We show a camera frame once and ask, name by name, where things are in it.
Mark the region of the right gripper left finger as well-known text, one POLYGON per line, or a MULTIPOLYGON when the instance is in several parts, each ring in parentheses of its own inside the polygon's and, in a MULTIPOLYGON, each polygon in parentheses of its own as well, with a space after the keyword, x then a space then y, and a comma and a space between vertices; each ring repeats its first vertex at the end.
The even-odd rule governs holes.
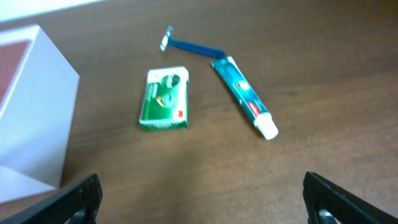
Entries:
POLYGON ((1 224, 95 224, 102 198, 100 180, 90 174, 1 224))

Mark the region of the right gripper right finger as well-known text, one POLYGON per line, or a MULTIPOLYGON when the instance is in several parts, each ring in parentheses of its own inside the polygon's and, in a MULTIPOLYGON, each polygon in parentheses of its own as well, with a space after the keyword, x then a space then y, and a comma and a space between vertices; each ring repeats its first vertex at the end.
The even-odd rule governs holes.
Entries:
POLYGON ((396 217, 315 172, 305 174, 303 199, 310 224, 397 223, 396 217))

